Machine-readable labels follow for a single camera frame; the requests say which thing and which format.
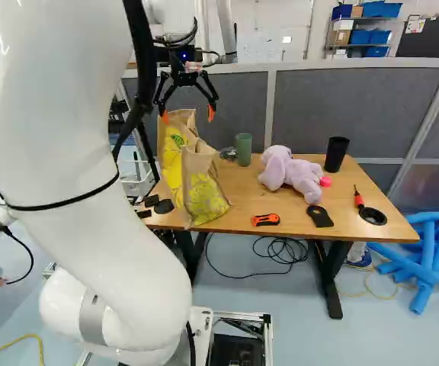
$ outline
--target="table top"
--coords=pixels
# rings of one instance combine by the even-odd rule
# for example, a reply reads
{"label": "table top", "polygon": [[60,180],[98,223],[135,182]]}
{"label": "table top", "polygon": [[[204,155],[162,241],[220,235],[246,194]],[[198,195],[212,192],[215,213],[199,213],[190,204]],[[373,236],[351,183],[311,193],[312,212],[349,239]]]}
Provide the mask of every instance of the table top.
{"label": "table top", "polygon": [[[235,233],[252,235],[301,236],[304,238],[377,241],[417,242],[418,234],[403,215],[373,183],[351,156],[345,156],[337,173],[326,173],[332,177],[332,186],[323,188],[322,202],[335,224],[333,227],[317,228],[306,213],[308,204],[303,196],[291,187],[282,187],[270,192],[257,180],[264,166],[261,154],[252,154],[249,167],[240,167],[236,162],[220,160],[219,180],[232,206],[221,217],[191,228],[194,231],[212,233]],[[325,155],[294,155],[295,159],[317,162],[321,166]],[[387,224],[376,226],[364,221],[354,206],[354,184],[364,198],[367,207],[374,207],[387,216]],[[165,180],[161,180],[151,194],[160,199],[170,198],[171,193]],[[143,204],[137,210],[145,210]],[[252,226],[250,218],[255,215],[278,214],[277,226]],[[143,219],[152,229],[184,229],[187,225],[183,209],[175,209],[165,215],[152,210],[152,216]]]}

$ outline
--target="black table leg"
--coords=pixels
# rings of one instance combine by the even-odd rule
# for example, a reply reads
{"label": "black table leg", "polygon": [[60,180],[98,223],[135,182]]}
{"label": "black table leg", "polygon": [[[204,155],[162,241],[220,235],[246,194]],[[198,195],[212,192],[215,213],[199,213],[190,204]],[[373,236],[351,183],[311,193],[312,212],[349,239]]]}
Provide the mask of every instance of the black table leg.
{"label": "black table leg", "polygon": [[335,286],[335,276],[340,271],[352,244],[353,242],[332,242],[330,250],[326,253],[322,241],[314,240],[314,251],[321,278],[321,287],[326,299],[329,317],[332,319],[343,318],[340,298]]}
{"label": "black table leg", "polygon": [[203,254],[207,233],[199,233],[196,242],[193,241],[191,233],[188,231],[174,230],[174,237],[184,256],[189,279],[193,283],[196,278],[197,266]]}

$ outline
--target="black cup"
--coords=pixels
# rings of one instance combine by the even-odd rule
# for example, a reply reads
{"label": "black cup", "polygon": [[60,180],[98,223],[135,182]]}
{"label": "black cup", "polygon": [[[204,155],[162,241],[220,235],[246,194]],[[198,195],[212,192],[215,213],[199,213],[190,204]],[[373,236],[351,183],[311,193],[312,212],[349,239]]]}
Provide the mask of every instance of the black cup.
{"label": "black cup", "polygon": [[336,173],[340,170],[349,143],[350,140],[346,137],[330,137],[325,159],[325,170],[327,172]]}

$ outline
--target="pink ball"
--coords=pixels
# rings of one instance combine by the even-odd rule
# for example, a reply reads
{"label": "pink ball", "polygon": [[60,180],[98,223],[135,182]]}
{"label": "pink ball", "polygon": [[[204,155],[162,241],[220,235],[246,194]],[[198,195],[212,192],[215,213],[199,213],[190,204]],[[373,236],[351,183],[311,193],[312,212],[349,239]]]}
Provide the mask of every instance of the pink ball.
{"label": "pink ball", "polygon": [[321,179],[319,179],[319,185],[321,185],[322,187],[329,187],[330,185],[332,185],[333,180],[330,177],[323,177]]}

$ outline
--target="cubicle partition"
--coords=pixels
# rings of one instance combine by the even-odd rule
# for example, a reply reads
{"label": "cubicle partition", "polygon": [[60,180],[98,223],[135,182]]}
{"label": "cubicle partition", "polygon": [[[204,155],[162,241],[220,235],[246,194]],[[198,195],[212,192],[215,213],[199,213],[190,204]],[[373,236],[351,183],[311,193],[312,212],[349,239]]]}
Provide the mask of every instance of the cubicle partition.
{"label": "cubicle partition", "polygon": [[[323,153],[330,136],[351,139],[349,153],[404,211],[439,209],[439,59],[346,59],[297,64],[218,65],[217,118],[193,88],[168,105],[197,108],[200,135],[220,149],[238,132],[253,150],[272,144]],[[136,91],[136,70],[123,85]],[[146,119],[155,148],[156,114]]]}

